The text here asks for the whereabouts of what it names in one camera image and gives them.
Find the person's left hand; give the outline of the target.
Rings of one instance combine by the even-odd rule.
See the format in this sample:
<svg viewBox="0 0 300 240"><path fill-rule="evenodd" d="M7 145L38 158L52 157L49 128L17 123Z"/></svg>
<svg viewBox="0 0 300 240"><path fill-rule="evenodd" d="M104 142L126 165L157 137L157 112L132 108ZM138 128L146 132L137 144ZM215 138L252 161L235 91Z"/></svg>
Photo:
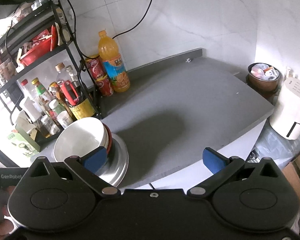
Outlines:
<svg viewBox="0 0 300 240"><path fill-rule="evenodd" d="M5 217L10 217L7 205L3 205L1 208L4 220L0 223L0 239L5 239L14 230L14 224L11 220Z"/></svg>

